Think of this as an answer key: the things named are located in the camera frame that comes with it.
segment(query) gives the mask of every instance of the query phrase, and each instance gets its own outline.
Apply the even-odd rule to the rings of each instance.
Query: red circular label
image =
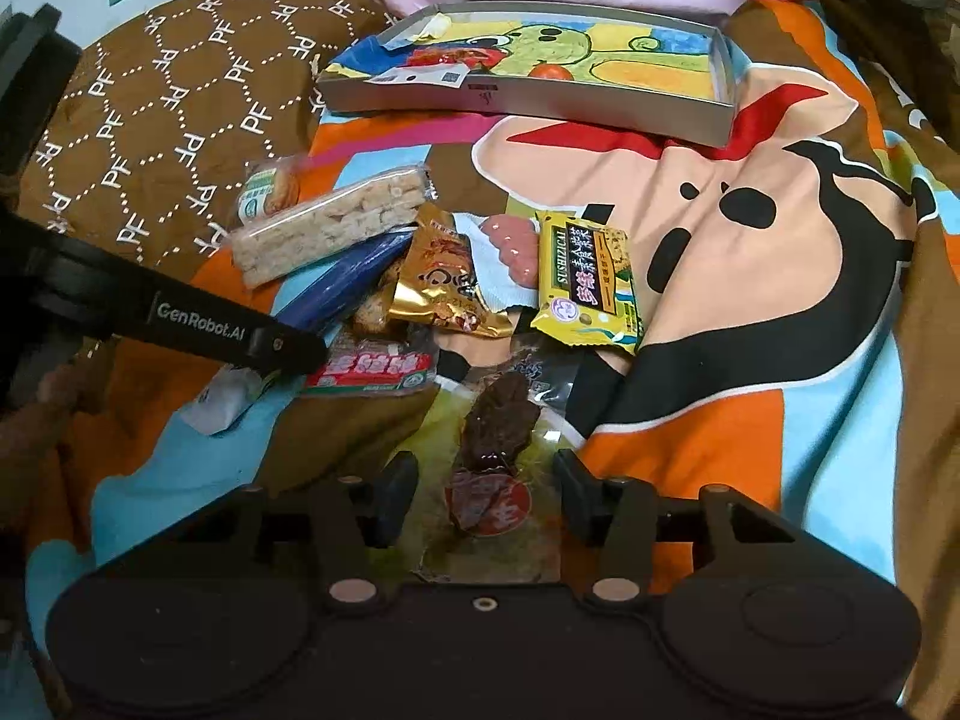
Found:
[[[450,518],[471,536],[501,536],[520,527],[533,499],[527,485],[505,473],[458,471],[443,489]]]

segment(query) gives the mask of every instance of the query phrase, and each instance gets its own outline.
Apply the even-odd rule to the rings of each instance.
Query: brown pillow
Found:
[[[181,279],[222,245],[245,163],[306,151],[319,67],[384,28],[372,0],[176,0],[89,47],[18,213]]]

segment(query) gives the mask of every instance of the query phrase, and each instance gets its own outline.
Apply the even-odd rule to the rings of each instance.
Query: red inner ear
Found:
[[[749,154],[754,146],[769,140],[786,112],[794,103],[814,100],[827,95],[823,89],[803,86],[798,83],[786,83],[767,92],[759,100],[750,103],[739,111],[733,120],[730,141],[723,148],[697,146],[694,143],[674,141],[656,135],[643,135],[622,129],[607,129],[579,122],[560,122],[542,129],[521,132],[507,138],[509,143],[531,143],[533,146],[560,146],[561,148],[581,148],[583,151],[635,151],[650,159],[659,159],[668,146],[690,148],[707,159],[740,160]]]

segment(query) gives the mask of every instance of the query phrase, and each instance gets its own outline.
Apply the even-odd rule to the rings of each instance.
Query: painted green character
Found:
[[[596,52],[592,50],[589,35],[551,25],[522,26],[507,32],[505,37],[509,42],[499,47],[510,55],[491,69],[496,76],[529,76],[539,65],[559,65],[574,80],[596,82],[602,79],[594,70],[605,62],[616,61],[709,70],[707,55],[657,52],[659,41],[653,37],[635,37],[630,41],[629,50],[616,52]]]

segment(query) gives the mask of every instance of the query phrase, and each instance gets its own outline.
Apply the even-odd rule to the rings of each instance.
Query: box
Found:
[[[431,5],[320,74],[331,112],[452,110],[602,124],[725,146],[731,57],[718,28],[594,5]]]

